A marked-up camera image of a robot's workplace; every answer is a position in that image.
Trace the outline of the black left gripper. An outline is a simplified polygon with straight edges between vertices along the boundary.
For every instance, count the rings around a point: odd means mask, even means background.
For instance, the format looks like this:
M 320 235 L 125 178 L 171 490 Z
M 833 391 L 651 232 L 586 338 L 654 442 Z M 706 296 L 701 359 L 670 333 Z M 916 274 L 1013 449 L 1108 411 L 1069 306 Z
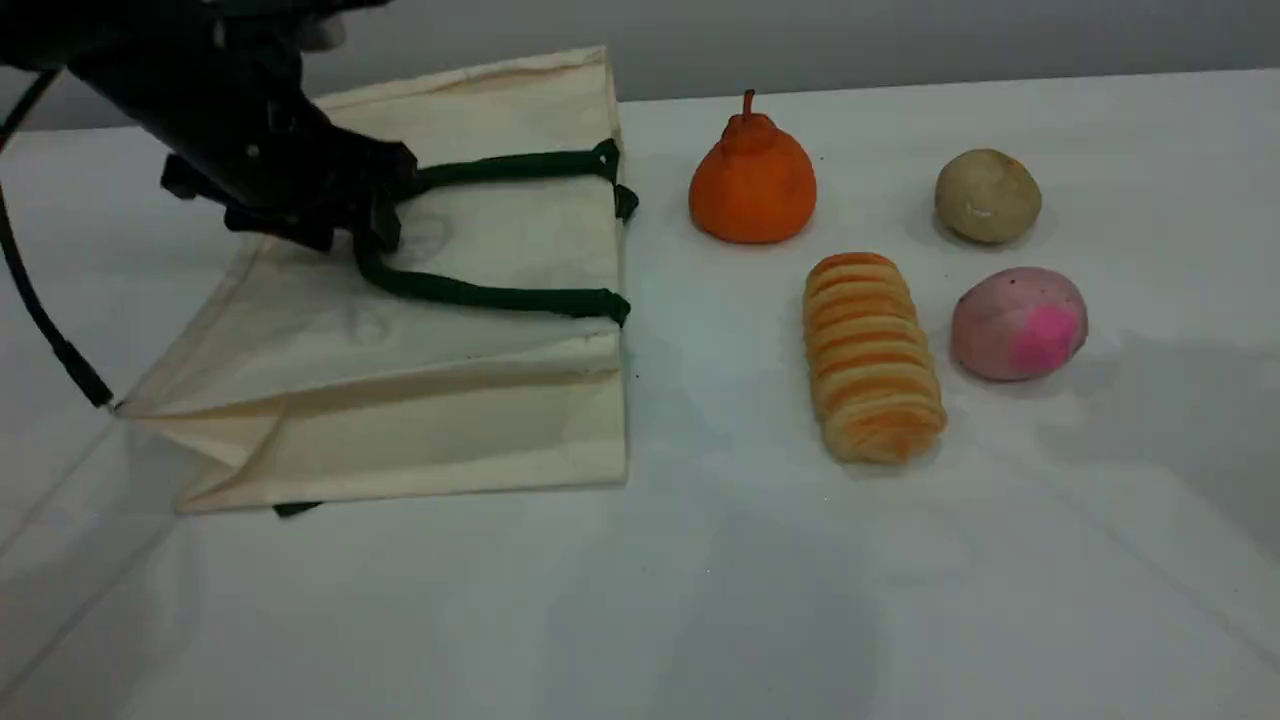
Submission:
M 417 158 L 404 143 L 340 128 L 307 100 L 239 110 L 165 101 L 150 109 L 150 132 L 170 150 L 161 173 L 169 193 L 223 206 L 229 231 L 319 252 L 338 231 L 360 249 L 397 252 L 402 227 L 388 197 L 420 193 Z

